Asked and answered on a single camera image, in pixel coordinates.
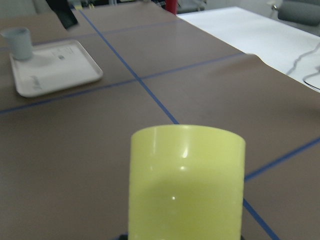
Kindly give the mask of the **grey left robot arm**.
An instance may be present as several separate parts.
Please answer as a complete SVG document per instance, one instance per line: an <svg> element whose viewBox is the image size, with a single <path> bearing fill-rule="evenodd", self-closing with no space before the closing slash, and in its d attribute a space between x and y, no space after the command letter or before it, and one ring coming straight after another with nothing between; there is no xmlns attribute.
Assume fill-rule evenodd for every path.
<svg viewBox="0 0 320 240"><path fill-rule="evenodd" d="M66 30L78 24L67 0L46 0L46 2Z"/></svg>

